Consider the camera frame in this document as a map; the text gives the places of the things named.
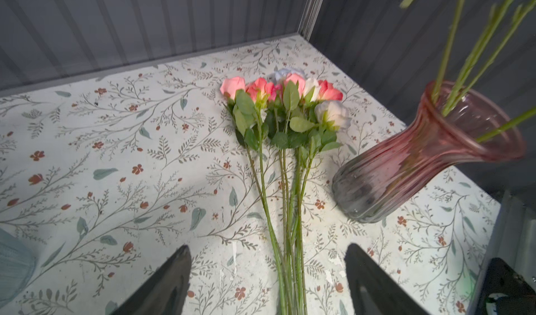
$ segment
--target green rose stem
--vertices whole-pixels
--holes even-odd
[[[534,115],[536,115],[536,107],[534,107],[531,110],[528,110],[528,111],[522,113],[521,115],[519,115],[518,117],[516,117],[514,119],[509,120],[508,122],[506,122],[505,124],[501,125],[497,129],[495,129],[493,131],[490,131],[490,132],[478,137],[476,139],[476,141],[478,143],[485,142],[485,141],[487,141],[487,140],[499,135],[501,132],[504,132],[504,131],[506,131],[506,130],[508,130],[510,128],[515,127],[519,123],[523,122],[524,120],[526,120],[528,118],[533,117]]]
[[[248,153],[249,157],[249,163],[251,164],[251,168],[253,170],[253,176],[255,178],[255,184],[257,185],[257,190],[260,194],[260,200],[263,204],[264,208],[264,214],[266,215],[266,224],[268,224],[268,231],[270,233],[270,241],[272,243],[272,248],[274,252],[274,258],[276,260],[276,268],[277,268],[277,275],[279,280],[279,299],[281,302],[281,315],[287,315],[287,296],[286,296],[286,288],[285,288],[285,278],[284,278],[284,272],[283,272],[283,265],[281,264],[281,249],[279,249],[279,245],[277,243],[276,233],[273,231],[272,227],[272,221],[270,219],[270,211],[268,210],[268,204],[266,202],[266,186],[264,183],[264,165],[263,165],[263,152],[262,152],[262,136],[259,137],[259,170],[260,170],[260,181],[261,185],[259,185],[259,179],[257,177],[257,172],[255,172],[255,163],[253,162],[253,158],[251,158],[251,153],[249,151],[249,148],[246,148],[246,151]]]

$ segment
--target gray fabric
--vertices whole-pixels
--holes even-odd
[[[396,116],[413,120],[419,97],[433,80],[451,24],[456,0],[324,0],[311,43]],[[487,21],[501,0],[467,0],[454,44],[447,79],[455,79]],[[516,0],[513,7],[527,0]],[[510,23],[499,27],[501,35]],[[511,38],[494,65],[475,85],[511,117],[536,105],[536,12]],[[493,49],[499,38],[490,45]],[[536,194],[536,119],[522,124],[527,156],[506,164],[465,164],[460,169],[489,192],[511,188],[533,202]]]
[[[306,0],[0,0],[0,90],[298,31]]]

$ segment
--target table surface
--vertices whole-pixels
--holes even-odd
[[[499,204],[449,168],[381,223],[346,218],[330,194],[335,171],[404,124],[292,36],[1,99],[0,228],[36,254],[37,268],[0,313],[107,314],[188,244],[184,314],[275,314],[264,213],[218,88],[284,67],[328,79],[353,118],[307,187],[309,313],[354,313],[350,243],[430,313],[464,312]],[[275,221],[279,170],[274,151],[265,157]]]

